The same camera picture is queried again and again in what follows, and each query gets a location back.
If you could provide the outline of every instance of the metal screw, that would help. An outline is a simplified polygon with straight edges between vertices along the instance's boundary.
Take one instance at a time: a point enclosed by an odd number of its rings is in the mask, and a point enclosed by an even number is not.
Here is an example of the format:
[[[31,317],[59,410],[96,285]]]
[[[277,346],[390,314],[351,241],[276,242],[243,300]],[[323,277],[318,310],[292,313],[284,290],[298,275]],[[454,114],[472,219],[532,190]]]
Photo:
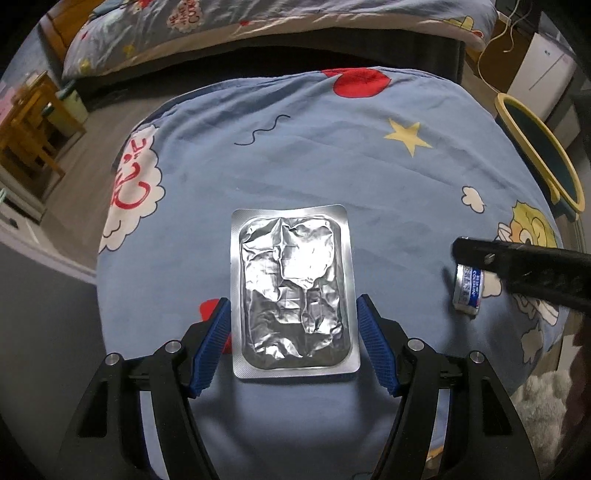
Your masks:
[[[411,350],[414,350],[415,352],[420,352],[421,350],[423,350],[423,348],[425,348],[425,344],[422,343],[421,340],[419,340],[418,338],[411,338],[408,343],[408,348],[410,348]]]
[[[115,365],[118,361],[119,355],[117,355],[116,353],[110,353],[109,355],[107,355],[107,358],[105,358],[105,363],[109,366]]]
[[[181,342],[178,342],[176,340],[172,340],[171,342],[167,343],[166,346],[164,347],[164,349],[168,352],[168,353],[176,353],[181,349]]]
[[[470,360],[476,364],[481,364],[485,360],[484,353],[474,350],[470,352]]]

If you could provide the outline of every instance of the blue blanket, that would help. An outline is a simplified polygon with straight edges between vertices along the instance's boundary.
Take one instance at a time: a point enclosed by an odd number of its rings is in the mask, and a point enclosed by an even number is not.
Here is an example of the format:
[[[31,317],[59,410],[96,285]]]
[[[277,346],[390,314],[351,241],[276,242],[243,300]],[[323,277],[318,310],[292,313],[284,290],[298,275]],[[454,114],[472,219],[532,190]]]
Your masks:
[[[405,29],[482,50],[491,0],[106,0],[72,41],[64,78],[103,75],[233,40],[330,27]]]
[[[235,209],[334,203],[349,215],[357,294],[409,336],[453,355],[481,350],[509,392],[559,338],[565,309],[509,295],[492,274],[475,318],[451,307],[458,236],[550,247],[560,236],[510,140],[465,90],[375,68],[229,80],[138,125],[121,152],[99,256],[107,350],[150,354],[229,296]],[[194,404],[222,480],[369,472],[397,410],[365,351],[354,379],[300,385],[238,381],[223,355]],[[446,411],[442,394],[433,452]]]

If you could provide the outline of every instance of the squiggly black line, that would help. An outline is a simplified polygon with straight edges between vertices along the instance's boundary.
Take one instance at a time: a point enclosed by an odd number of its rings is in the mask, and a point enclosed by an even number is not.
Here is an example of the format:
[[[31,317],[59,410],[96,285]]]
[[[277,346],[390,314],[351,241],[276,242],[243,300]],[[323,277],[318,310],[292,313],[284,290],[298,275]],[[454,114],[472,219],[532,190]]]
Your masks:
[[[254,132],[252,132],[252,142],[250,143],[236,143],[234,142],[234,145],[240,145],[241,147],[246,147],[247,145],[252,145],[255,141],[255,133],[257,132],[270,132],[271,130],[274,130],[275,127],[277,126],[277,121],[279,120],[280,117],[285,116],[287,118],[291,118],[289,115],[277,115],[277,118],[275,118],[275,123],[273,124],[273,126],[271,128],[257,128]]]

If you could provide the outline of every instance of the sealed foil package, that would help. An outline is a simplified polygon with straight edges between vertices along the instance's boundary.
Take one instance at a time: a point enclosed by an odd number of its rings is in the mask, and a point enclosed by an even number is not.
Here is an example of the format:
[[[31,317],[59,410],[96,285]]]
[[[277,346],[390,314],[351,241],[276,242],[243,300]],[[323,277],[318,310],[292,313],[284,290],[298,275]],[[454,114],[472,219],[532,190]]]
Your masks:
[[[230,255],[238,378],[358,370],[355,283],[343,206],[237,210]]]

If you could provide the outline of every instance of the blue gripper pad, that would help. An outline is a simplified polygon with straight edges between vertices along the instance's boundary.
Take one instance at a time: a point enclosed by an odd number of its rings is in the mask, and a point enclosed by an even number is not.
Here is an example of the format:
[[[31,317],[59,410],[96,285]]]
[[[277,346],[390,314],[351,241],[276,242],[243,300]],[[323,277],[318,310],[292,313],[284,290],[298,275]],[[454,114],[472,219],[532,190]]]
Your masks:
[[[223,347],[230,335],[231,306],[229,300],[219,310],[215,318],[209,319],[209,330],[201,347],[193,359],[193,377],[189,390],[193,395],[199,396],[201,392],[212,384],[213,374],[216,372],[217,364],[222,356]]]
[[[357,324],[379,384],[387,388],[390,395],[395,395],[400,386],[396,357],[363,297],[357,299]]]

